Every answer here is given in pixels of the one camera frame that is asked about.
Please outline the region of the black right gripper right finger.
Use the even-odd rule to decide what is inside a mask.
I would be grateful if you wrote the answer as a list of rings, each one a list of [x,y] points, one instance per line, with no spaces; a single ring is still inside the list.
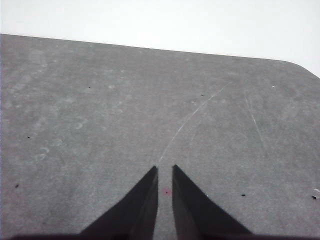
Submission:
[[[249,229],[214,203],[178,165],[172,167],[172,209],[178,237],[252,235]]]

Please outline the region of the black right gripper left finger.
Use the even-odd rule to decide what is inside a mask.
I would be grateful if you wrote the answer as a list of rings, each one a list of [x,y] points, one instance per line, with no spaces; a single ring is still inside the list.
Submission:
[[[80,235],[83,237],[152,237],[158,213],[158,168],[153,166],[117,204]]]

